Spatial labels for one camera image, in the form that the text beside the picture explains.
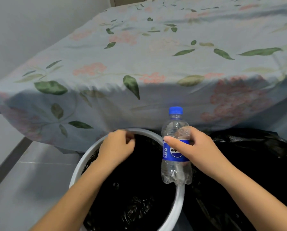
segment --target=white bucket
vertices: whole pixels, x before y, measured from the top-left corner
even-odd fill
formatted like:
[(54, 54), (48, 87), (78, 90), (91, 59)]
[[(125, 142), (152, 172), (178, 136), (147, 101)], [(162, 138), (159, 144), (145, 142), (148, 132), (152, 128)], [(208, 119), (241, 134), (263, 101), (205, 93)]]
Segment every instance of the white bucket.
[[(135, 134), (138, 134), (138, 135), (147, 136), (147, 137), (157, 141), (161, 145), (163, 144), (162, 137), (151, 132), (151, 131), (148, 131), (145, 129), (140, 129), (140, 128), (129, 128), (128, 130), (135, 133)], [(103, 140), (106, 137), (107, 136), (104, 136), (103, 138), (98, 140), (95, 144), (93, 144), (86, 151), (86, 153), (83, 155), (83, 157), (80, 159), (80, 161), (77, 164), (77, 166), (74, 170), (74, 173), (72, 175), (69, 188), (80, 178), (86, 163), (88, 162), (88, 160), (90, 159), (92, 154), (95, 153), (95, 151), (101, 146), (101, 144), (103, 143)], [(175, 197), (174, 204), (171, 208), (171, 211), (170, 211), (167, 219), (163, 223), (163, 225), (158, 229), (158, 231), (172, 231), (173, 230), (174, 226), (176, 225), (176, 222), (178, 221), (181, 210), (182, 210), (183, 200), (184, 200), (184, 190), (185, 190), (184, 186), (177, 187), (176, 197)], [(80, 228), (80, 231), (87, 231), (87, 229), (84, 227), (84, 225), (82, 225), (82, 227)]]

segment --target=transparent plastic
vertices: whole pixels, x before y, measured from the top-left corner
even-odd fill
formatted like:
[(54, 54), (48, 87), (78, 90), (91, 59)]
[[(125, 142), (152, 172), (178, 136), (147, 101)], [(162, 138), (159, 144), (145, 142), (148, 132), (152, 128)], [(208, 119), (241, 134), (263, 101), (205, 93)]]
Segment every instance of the transparent plastic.
[[(189, 140), (190, 134), (188, 128), (185, 128), (189, 126), (189, 124), (182, 120), (182, 115), (171, 114), (169, 116), (170, 120), (163, 125), (162, 137), (172, 136), (179, 140)], [(193, 177), (191, 162), (177, 162), (163, 159), (161, 175), (163, 182), (166, 184), (174, 182), (176, 186), (189, 185)]]

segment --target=white wall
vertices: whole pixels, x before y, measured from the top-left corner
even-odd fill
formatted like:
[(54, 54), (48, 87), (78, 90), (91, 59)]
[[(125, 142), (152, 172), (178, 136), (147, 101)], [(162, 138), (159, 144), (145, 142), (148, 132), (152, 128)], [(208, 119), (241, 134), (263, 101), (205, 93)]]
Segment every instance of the white wall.
[[(0, 79), (109, 7), (109, 0), (0, 0)], [(0, 115), (0, 164), (22, 137)]]

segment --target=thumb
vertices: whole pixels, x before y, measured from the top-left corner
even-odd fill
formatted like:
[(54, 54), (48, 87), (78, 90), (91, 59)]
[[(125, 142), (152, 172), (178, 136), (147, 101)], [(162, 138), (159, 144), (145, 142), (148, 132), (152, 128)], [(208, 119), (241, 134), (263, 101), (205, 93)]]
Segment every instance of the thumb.
[(164, 141), (172, 148), (178, 150), (182, 155), (187, 157), (189, 159), (189, 156), (192, 152), (192, 146), (186, 143), (181, 142), (180, 140), (171, 137), (171, 136), (165, 136)]
[(135, 147), (135, 139), (131, 139), (126, 146), (127, 146), (127, 150), (130, 153), (132, 153), (134, 151), (134, 147)]

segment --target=wrinkled plastic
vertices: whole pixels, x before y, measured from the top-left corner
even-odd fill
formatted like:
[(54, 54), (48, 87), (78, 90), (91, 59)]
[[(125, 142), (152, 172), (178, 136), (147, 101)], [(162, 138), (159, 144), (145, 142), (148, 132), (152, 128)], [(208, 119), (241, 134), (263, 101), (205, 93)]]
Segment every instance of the wrinkled plastic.
[(135, 139), (134, 152), (104, 181), (84, 220), (87, 230), (157, 231), (170, 213), (176, 187), (162, 182), (162, 146), (145, 136)]
[[(210, 135), (239, 170), (287, 206), (287, 141), (276, 132), (240, 128)], [(255, 231), (228, 192), (195, 166), (183, 210), (194, 230)]]

